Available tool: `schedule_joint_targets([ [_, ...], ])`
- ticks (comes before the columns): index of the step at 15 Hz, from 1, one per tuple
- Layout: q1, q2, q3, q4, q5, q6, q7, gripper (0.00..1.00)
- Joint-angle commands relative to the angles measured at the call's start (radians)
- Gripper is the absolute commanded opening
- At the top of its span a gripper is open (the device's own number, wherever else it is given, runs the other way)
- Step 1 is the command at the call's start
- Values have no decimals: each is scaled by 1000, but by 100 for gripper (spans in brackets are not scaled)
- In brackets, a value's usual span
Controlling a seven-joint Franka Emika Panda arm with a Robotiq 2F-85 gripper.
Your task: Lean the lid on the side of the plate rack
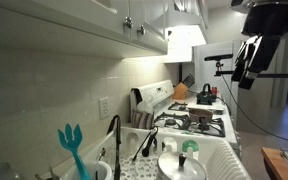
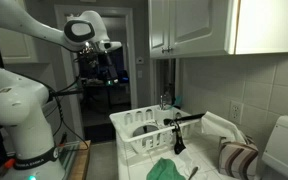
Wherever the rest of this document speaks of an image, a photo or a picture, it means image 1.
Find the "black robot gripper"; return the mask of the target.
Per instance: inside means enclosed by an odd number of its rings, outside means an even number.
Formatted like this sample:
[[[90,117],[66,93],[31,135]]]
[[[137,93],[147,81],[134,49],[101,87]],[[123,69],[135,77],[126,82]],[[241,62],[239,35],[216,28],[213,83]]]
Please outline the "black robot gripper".
[[[231,0],[231,9],[246,14],[241,33],[253,36],[242,43],[231,77],[239,81],[240,88],[249,90],[270,66],[280,43],[275,37],[288,33],[288,0]]]

